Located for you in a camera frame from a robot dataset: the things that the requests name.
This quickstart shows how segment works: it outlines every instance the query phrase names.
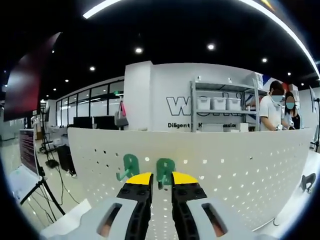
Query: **gray gripper housing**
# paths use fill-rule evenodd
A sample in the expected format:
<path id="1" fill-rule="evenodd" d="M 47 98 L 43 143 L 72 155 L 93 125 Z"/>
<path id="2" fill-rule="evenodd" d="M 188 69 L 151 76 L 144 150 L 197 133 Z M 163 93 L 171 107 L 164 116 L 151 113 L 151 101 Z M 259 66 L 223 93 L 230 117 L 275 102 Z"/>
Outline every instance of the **gray gripper housing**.
<path id="1" fill-rule="evenodd" d="M 186 202 L 194 219 L 200 240 L 276 240 L 273 236 L 258 235 L 250 231 L 241 223 L 240 218 L 227 209 L 222 202 L 215 198 L 201 198 Z M 209 207 L 210 211 L 220 223 L 225 234 L 219 238 L 216 236 L 213 225 L 208 218 L 204 206 Z"/>
<path id="2" fill-rule="evenodd" d="M 124 240 L 131 215 L 137 205 L 137 201 L 123 198 L 107 198 L 98 206 L 86 212 L 80 220 L 78 228 L 65 235 L 55 235 L 49 240 Z M 98 230 L 105 224 L 115 207 L 120 207 L 112 222 L 109 236 L 103 237 Z"/>

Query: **metal shelf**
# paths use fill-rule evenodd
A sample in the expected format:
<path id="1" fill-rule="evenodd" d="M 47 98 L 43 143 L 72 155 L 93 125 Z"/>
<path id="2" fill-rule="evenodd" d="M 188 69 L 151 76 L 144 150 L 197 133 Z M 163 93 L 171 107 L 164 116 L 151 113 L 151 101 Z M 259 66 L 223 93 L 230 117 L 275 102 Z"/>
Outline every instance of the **metal shelf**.
<path id="1" fill-rule="evenodd" d="M 197 92 L 230 92 L 241 94 L 241 108 L 246 108 L 246 94 L 254 96 L 256 110 L 234 111 L 234 110 L 201 110 L 197 109 Z M 259 115 L 259 97 L 268 94 L 267 90 L 258 89 L 257 82 L 252 78 L 252 85 L 238 84 L 238 83 L 214 83 L 192 80 L 190 81 L 190 95 L 191 95 L 191 132 L 196 132 L 198 126 L 198 113 L 203 114 L 238 114 L 242 116 L 242 122 L 245 123 L 247 116 Z M 255 130 L 259 131 L 260 121 L 255 118 Z"/>
<path id="2" fill-rule="evenodd" d="M 226 91 L 226 92 L 236 92 L 236 93 L 252 91 L 254 93 L 255 87 L 244 85 L 244 84 L 233 84 L 233 83 L 196 82 L 195 90 Z"/>
<path id="3" fill-rule="evenodd" d="M 252 114 L 252 115 L 257 114 L 256 111 L 214 110 L 214 109 L 211 109 L 211 110 L 197 109 L 196 112 L 199 114 Z"/>

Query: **white pegboard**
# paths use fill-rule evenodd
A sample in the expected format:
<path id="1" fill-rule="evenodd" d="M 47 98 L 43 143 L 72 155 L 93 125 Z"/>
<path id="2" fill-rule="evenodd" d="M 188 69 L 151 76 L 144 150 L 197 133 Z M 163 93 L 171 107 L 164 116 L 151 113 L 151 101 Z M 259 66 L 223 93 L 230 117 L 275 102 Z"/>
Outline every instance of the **white pegboard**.
<path id="1" fill-rule="evenodd" d="M 150 132 L 69 128 L 78 179 L 94 207 L 115 197 L 127 178 L 123 156 L 139 159 L 140 173 L 153 172 L 160 158 L 199 180 L 207 196 L 224 201 L 250 230 L 277 216 L 300 181 L 312 137 L 310 129 L 262 132 Z M 154 181 L 146 239 L 176 238 L 171 189 Z"/>

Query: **black ceiling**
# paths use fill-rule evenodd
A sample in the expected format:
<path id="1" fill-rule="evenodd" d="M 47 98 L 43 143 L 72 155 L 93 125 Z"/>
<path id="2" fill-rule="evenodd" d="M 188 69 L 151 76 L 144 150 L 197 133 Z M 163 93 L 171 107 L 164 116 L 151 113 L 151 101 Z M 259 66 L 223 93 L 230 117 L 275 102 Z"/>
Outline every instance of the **black ceiling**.
<path id="1" fill-rule="evenodd" d="M 240 1 L 123 0 L 92 18 L 82 17 L 101 1 L 65 1 L 66 5 L 64 1 L 47 0 L 36 10 L 27 5 L 10 15 L 19 23 L 5 30 L 1 79 L 8 79 L 10 69 L 27 51 L 62 32 L 43 74 L 41 98 L 49 95 L 57 99 L 93 83 L 123 76 L 126 65 L 149 60 L 153 64 L 228 65 L 288 83 L 303 81 L 303 87 L 319 85 L 317 76 L 312 75 L 314 69 L 294 40 L 272 20 Z M 315 29 L 319 16 L 312 12 L 315 2 L 307 6 L 303 1 L 292 4 L 284 0 L 283 4 L 302 29 L 311 54 L 320 59 L 315 44 L 320 42 Z M 216 49 L 208 51 L 208 43 L 214 43 Z M 135 47 L 142 47 L 144 52 L 135 54 Z M 261 62 L 263 57 L 268 58 L 267 63 Z M 96 71 L 89 71 L 90 66 Z"/>

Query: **glass window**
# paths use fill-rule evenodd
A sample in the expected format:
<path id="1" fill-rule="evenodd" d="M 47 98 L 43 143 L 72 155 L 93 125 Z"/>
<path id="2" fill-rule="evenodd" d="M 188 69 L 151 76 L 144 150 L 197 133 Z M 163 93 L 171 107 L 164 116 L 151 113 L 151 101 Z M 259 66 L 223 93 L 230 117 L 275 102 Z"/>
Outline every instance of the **glass window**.
<path id="1" fill-rule="evenodd" d="M 119 110 L 120 98 L 109 99 L 109 116 L 114 116 Z"/>
<path id="2" fill-rule="evenodd" d="M 68 124 L 74 123 L 74 117 L 77 116 L 77 95 L 69 97 L 69 122 Z"/>
<path id="3" fill-rule="evenodd" d="M 99 86 L 91 90 L 91 109 L 92 117 L 107 115 L 107 92 L 108 85 Z"/>
<path id="4" fill-rule="evenodd" d="M 68 98 L 65 98 L 62 100 L 62 126 L 67 126 L 68 125 Z"/>
<path id="5" fill-rule="evenodd" d="M 110 93 L 114 93 L 116 91 L 123 94 L 125 82 L 124 81 L 117 81 L 110 84 Z"/>
<path id="6" fill-rule="evenodd" d="M 78 95 L 78 117 L 89 117 L 89 90 Z"/>
<path id="7" fill-rule="evenodd" d="M 108 93 L 108 85 L 92 88 L 91 99 L 95 99 L 101 95 L 106 95 L 107 93 Z"/>
<path id="8" fill-rule="evenodd" d="M 61 103 L 62 101 L 58 101 L 56 103 L 56 125 L 61 126 Z"/>

